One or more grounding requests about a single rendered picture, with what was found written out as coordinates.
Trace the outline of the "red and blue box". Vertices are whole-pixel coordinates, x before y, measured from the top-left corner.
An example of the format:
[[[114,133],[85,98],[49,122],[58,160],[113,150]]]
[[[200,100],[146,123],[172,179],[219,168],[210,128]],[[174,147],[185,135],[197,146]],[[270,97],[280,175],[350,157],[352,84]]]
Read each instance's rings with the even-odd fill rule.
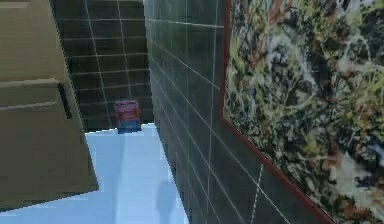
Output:
[[[114,103],[119,134],[141,130],[140,108],[137,100],[119,100]]]

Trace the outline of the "red framed abstract painting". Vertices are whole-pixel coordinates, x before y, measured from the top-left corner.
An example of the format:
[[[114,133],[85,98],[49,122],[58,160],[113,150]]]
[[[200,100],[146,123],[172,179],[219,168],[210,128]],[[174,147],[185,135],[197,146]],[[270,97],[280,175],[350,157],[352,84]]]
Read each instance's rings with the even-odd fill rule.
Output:
[[[384,224],[384,0],[226,0],[222,118],[325,224]]]

